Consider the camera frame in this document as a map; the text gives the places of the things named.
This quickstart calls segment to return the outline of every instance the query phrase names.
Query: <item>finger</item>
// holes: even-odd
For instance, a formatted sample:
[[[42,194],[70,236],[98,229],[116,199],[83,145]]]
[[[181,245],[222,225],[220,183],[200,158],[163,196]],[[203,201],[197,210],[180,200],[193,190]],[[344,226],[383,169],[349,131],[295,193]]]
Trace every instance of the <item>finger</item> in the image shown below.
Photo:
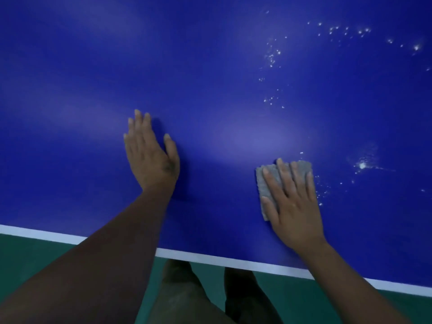
[[[135,128],[143,123],[143,114],[138,109],[135,109]]]
[[[176,168],[179,168],[180,158],[178,156],[176,142],[171,139],[168,133],[164,135],[163,141],[165,143],[165,150],[168,158],[175,164]]]
[[[127,143],[131,149],[132,154],[138,152],[137,141],[135,140],[135,125],[132,118],[127,119],[129,132],[127,134]]]
[[[263,176],[274,200],[276,200],[277,204],[280,206],[286,198],[285,193],[266,167],[263,168]]]
[[[261,202],[263,203],[264,213],[267,215],[272,226],[279,224],[279,214],[277,213],[276,207],[273,202],[270,201],[266,196],[261,197]]]
[[[306,175],[306,187],[308,190],[309,199],[312,201],[316,201],[317,200],[317,192],[315,190],[314,175],[312,174],[312,171],[310,171]]]
[[[144,148],[146,146],[143,137],[143,115],[141,114],[141,111],[139,111],[138,109],[135,109],[134,130],[135,130],[135,140],[137,143],[138,152],[143,154]]]
[[[146,143],[146,148],[149,150],[157,149],[159,147],[159,144],[152,129],[152,118],[149,113],[146,113],[144,115],[142,130],[144,142]]]
[[[292,162],[291,169],[294,176],[295,187],[297,188],[297,194],[301,197],[307,197],[306,182],[304,177],[299,174],[299,164],[296,162]]]
[[[132,148],[130,147],[129,139],[126,133],[123,134],[123,140],[124,140],[124,148],[126,149],[127,160],[130,162],[132,159]]]
[[[291,173],[289,172],[288,167],[284,164],[281,158],[276,160],[276,164],[286,195],[290,198],[296,197],[297,188],[295,187],[295,183],[291,177]]]

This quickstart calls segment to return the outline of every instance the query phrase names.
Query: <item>person's right leg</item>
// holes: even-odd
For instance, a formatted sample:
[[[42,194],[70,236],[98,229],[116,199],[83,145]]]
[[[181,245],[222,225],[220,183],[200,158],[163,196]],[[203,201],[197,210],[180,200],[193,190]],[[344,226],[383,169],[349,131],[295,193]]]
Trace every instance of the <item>person's right leg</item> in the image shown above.
[[[187,261],[168,259],[147,323],[233,324],[233,321],[210,302]]]
[[[250,270],[225,268],[225,313],[238,324],[283,323]]]

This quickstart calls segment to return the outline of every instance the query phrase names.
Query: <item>white line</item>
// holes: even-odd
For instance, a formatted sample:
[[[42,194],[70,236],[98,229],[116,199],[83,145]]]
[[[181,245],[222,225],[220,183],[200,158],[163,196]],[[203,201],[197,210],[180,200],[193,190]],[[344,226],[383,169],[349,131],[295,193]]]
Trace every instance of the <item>white line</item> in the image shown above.
[[[46,232],[33,229],[23,229],[21,227],[0,225],[0,234],[21,236],[24,238],[39,239],[53,242],[68,243],[78,245],[86,238],[62,233]],[[194,263],[204,263],[222,267],[239,268],[242,270],[253,270],[256,272],[266,272],[270,274],[298,277],[302,279],[314,279],[308,270],[295,267],[279,266],[267,263],[257,263],[255,261],[242,261],[240,259],[209,256],[206,254],[194,254],[192,252],[156,249],[156,256],[161,258],[178,259],[181,261],[192,261]],[[366,279],[373,287],[380,290],[387,290],[411,295],[422,295],[432,297],[432,288],[426,286],[416,286],[405,283],[381,281],[379,279]]]

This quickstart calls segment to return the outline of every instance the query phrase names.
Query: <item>person's left hand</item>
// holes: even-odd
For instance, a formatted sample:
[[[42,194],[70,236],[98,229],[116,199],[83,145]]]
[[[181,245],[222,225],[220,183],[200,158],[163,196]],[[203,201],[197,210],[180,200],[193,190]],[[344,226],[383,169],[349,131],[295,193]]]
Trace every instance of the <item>person's left hand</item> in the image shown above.
[[[166,153],[156,140],[149,113],[144,118],[135,110],[135,120],[128,119],[129,132],[124,134],[127,160],[135,178],[144,190],[154,185],[167,185],[174,189],[180,174],[180,159],[176,143],[168,134],[164,136]]]

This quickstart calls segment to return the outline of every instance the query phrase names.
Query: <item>person's right arm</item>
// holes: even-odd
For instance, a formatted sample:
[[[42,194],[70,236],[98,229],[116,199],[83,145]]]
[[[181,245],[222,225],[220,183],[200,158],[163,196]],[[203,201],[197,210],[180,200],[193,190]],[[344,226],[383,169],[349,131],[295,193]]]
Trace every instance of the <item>person's right arm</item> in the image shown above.
[[[261,199],[273,230],[305,262],[344,323],[410,323],[374,287],[351,268],[324,237],[312,173],[306,180],[291,163],[294,177],[281,159],[280,188],[264,170],[264,178],[279,212],[266,197]]]

